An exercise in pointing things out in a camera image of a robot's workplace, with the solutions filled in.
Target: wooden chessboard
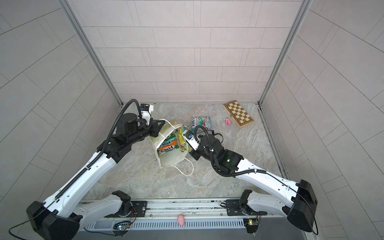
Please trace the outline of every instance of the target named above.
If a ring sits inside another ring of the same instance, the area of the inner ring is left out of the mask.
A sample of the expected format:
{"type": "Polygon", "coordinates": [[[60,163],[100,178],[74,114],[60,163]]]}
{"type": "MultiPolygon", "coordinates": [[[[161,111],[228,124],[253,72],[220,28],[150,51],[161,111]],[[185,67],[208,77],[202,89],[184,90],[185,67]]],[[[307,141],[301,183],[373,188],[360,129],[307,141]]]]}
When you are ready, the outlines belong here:
{"type": "Polygon", "coordinates": [[[253,123],[252,117],[236,100],[223,104],[223,107],[227,113],[231,115],[233,121],[238,127],[245,127],[253,123]]]}

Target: wire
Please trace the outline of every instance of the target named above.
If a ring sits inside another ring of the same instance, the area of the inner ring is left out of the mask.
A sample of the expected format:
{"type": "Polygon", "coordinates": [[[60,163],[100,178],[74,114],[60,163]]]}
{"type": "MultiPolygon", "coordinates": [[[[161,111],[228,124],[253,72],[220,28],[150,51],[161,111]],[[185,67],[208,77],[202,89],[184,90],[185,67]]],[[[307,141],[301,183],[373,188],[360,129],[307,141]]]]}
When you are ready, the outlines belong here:
{"type": "Polygon", "coordinates": [[[27,239],[25,239],[25,238],[18,237],[18,236],[16,236],[15,234],[11,233],[11,229],[14,229],[15,227],[18,227],[18,226],[20,226],[20,225],[23,225],[23,224],[25,224],[25,223],[27,223],[27,222],[29,222],[29,221],[31,221],[31,220],[37,218],[37,217],[38,217],[40,214],[42,214],[46,209],[48,209],[54,202],[55,202],[55,201],[53,201],[50,205],[48,205],[48,207],[46,207],[45,209],[43,209],[38,215],[34,216],[34,217],[31,218],[30,220],[25,221],[25,222],[22,222],[22,223],[20,223],[20,224],[18,224],[18,225],[16,225],[16,226],[11,227],[11,228],[8,230],[8,233],[9,233],[10,235],[12,235],[13,237],[15,237],[15,238],[18,238],[18,239],[21,239],[21,240],[27,240],[27,239]]]}

